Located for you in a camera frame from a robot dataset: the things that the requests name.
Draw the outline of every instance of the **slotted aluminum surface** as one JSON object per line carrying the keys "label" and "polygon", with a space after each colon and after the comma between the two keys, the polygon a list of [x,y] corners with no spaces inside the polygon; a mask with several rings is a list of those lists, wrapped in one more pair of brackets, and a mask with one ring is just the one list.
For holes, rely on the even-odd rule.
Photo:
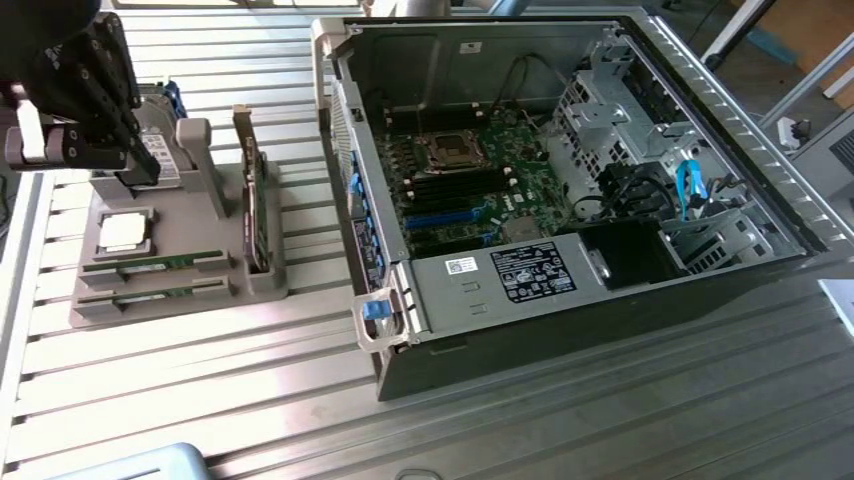
{"label": "slotted aluminum surface", "polygon": [[52,200],[24,249],[32,282],[0,397],[5,478],[44,478],[178,441],[201,450],[217,478],[375,480],[407,468],[468,480],[854,471],[854,348],[815,283],[851,275],[844,252],[689,324],[375,401],[312,111],[317,13],[355,11],[121,12],[140,80],[177,81],[190,116],[213,124],[218,163],[238,160],[230,105],[254,107],[261,148],[281,166],[293,294],[70,330],[90,189],[81,173],[46,175]]}

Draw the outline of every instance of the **barcode sticker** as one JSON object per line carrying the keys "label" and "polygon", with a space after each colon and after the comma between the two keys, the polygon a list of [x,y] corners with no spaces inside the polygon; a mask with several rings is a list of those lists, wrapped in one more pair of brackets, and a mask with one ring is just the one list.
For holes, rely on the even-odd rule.
{"label": "barcode sticker", "polygon": [[142,145],[160,164],[160,180],[177,179],[177,166],[162,135],[142,135]]}
{"label": "barcode sticker", "polygon": [[160,272],[165,269],[166,267],[162,263],[153,263],[150,265],[140,265],[137,267],[120,268],[118,273],[124,273],[129,275],[133,273]]}
{"label": "barcode sticker", "polygon": [[448,269],[448,275],[456,275],[457,273],[473,272],[475,270],[477,270],[477,262],[475,262],[475,257],[447,260],[444,262],[444,266]]}

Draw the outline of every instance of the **blue pcie slot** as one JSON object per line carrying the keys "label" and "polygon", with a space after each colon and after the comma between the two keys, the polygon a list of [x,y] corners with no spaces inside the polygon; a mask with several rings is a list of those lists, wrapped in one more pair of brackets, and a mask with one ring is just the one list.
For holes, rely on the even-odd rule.
{"label": "blue pcie slot", "polygon": [[412,230],[416,228],[439,227],[453,223],[469,223],[480,218],[483,207],[472,208],[460,212],[440,213],[437,215],[424,215],[417,217],[405,217],[403,219],[403,228]]}

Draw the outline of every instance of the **blue latch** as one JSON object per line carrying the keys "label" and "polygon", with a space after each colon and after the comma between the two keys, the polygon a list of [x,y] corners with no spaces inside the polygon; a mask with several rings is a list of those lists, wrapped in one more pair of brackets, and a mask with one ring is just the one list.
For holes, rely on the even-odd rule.
{"label": "blue latch", "polygon": [[359,178],[359,173],[353,173],[352,177],[349,177],[349,193],[356,192],[359,186],[361,185],[361,179]]}
{"label": "blue latch", "polygon": [[683,160],[676,168],[676,196],[681,209],[679,219],[687,221],[688,208],[699,208],[708,199],[708,192],[705,192],[703,185],[703,174],[696,160]]}
{"label": "blue latch", "polygon": [[388,300],[373,300],[361,305],[361,318],[364,320],[388,318],[391,313],[391,302]]}

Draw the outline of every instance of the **blue object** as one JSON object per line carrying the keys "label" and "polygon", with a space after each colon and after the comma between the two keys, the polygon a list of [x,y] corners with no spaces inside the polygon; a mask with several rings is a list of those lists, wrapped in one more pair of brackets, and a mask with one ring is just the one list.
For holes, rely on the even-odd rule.
{"label": "blue object", "polygon": [[489,15],[497,17],[515,17],[516,15],[521,15],[529,3],[531,0],[495,0],[492,8],[489,8]]}
{"label": "blue object", "polygon": [[468,223],[480,218],[480,212],[485,208],[485,204],[480,207],[475,207],[464,212],[440,213],[439,215],[425,215],[420,217],[405,217],[403,219],[403,228],[425,228],[436,227],[440,225],[449,225],[452,223]]}
{"label": "blue object", "polygon": [[361,191],[361,178],[359,177],[359,173],[353,173],[352,177],[349,177],[349,193],[356,191]]}
{"label": "blue object", "polygon": [[177,88],[177,83],[169,80],[162,86],[165,90],[165,96],[169,98],[169,102],[172,103],[172,108],[174,109],[174,115],[177,118],[186,118],[186,109],[184,108],[184,102],[181,101],[181,89]]}
{"label": "blue object", "polygon": [[683,160],[676,168],[676,197],[679,197],[680,219],[688,219],[688,207],[708,199],[708,192],[703,185],[703,174],[696,160]]}
{"label": "blue object", "polygon": [[776,35],[766,32],[759,27],[754,27],[752,30],[750,30],[747,40],[786,65],[794,65],[798,61],[798,54],[783,45]]}
{"label": "blue object", "polygon": [[160,474],[157,478],[164,480],[210,480],[201,453],[188,443],[113,460],[53,477],[53,480],[130,480],[150,473]]}
{"label": "blue object", "polygon": [[391,302],[373,300],[361,305],[361,318],[364,320],[380,320],[391,317]]}

